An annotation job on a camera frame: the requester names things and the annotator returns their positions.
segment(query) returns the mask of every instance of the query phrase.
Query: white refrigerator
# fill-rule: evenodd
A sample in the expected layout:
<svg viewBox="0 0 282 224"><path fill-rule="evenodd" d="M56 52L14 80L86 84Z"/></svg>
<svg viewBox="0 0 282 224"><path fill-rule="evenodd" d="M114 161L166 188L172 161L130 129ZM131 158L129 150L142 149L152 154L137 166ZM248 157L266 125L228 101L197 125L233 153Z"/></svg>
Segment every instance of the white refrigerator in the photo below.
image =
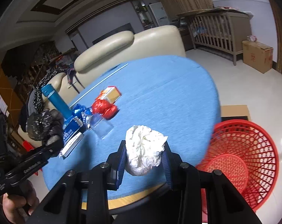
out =
<svg viewBox="0 0 282 224"><path fill-rule="evenodd" d="M151 12L157 22L158 26L169 25L170 21L168 19L167 13L161 2L149 4Z"/></svg>

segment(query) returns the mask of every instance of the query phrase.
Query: small cardboard box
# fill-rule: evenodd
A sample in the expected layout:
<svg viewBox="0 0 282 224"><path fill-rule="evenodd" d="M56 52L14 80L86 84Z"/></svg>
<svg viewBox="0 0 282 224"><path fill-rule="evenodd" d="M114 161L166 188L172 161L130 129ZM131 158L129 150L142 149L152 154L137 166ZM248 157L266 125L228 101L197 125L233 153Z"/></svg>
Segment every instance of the small cardboard box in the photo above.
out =
<svg viewBox="0 0 282 224"><path fill-rule="evenodd" d="M96 99L105 99L110 104L116 102L116 100L121 96L121 93L115 86L107 87L105 90L102 90L100 95Z"/></svg>
<svg viewBox="0 0 282 224"><path fill-rule="evenodd" d="M272 68L273 48L260 42L243 41L244 63L265 73Z"/></svg>
<svg viewBox="0 0 282 224"><path fill-rule="evenodd" d="M251 121L249 109L247 105L221 105L221 117L238 118L240 116L247 116L248 120Z"/></svg>

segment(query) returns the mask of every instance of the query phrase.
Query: white stick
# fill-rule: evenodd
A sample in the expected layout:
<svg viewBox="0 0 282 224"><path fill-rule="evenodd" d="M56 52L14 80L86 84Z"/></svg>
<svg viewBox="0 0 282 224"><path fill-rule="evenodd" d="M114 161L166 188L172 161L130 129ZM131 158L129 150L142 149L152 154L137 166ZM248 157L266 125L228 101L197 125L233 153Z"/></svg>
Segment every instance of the white stick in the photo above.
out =
<svg viewBox="0 0 282 224"><path fill-rule="evenodd" d="M114 75L116 72L120 71L122 68L126 67L128 64L125 64L124 66L120 67L118 70L114 71L112 74L108 75L105 79L101 80L99 83L97 83L93 88L89 89L86 93L84 93L77 101L75 101L71 106L74 106L77 102L79 102L83 97L85 97L91 90L96 88L99 84L101 84L103 81L108 79L110 76Z"/></svg>

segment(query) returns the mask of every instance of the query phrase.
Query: white floor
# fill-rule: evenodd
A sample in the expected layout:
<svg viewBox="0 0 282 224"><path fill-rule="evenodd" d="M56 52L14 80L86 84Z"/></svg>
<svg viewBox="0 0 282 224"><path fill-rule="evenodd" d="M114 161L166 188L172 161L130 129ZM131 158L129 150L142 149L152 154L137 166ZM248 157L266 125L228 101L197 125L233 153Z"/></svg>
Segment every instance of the white floor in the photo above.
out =
<svg viewBox="0 0 282 224"><path fill-rule="evenodd" d="M248 105L251 119L273 138L279 152L279 175L265 204L257 210L263 224L277 224L282 218L282 75L271 69L265 74L242 60L232 61L202 50L187 51L187 57L202 65L214 79L221 105ZM42 172L31 176L40 200L48 190Z"/></svg>

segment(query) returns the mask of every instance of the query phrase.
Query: red mesh basket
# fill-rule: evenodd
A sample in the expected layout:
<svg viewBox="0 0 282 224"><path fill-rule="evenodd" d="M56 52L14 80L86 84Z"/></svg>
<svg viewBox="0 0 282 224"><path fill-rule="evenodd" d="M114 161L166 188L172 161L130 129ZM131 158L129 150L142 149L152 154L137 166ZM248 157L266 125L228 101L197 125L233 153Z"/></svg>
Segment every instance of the red mesh basket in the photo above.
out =
<svg viewBox="0 0 282 224"><path fill-rule="evenodd" d="M256 211L270 196L278 177L278 152L270 135L250 121L215 125L206 156L197 169L220 169ZM205 191L203 212L207 213Z"/></svg>

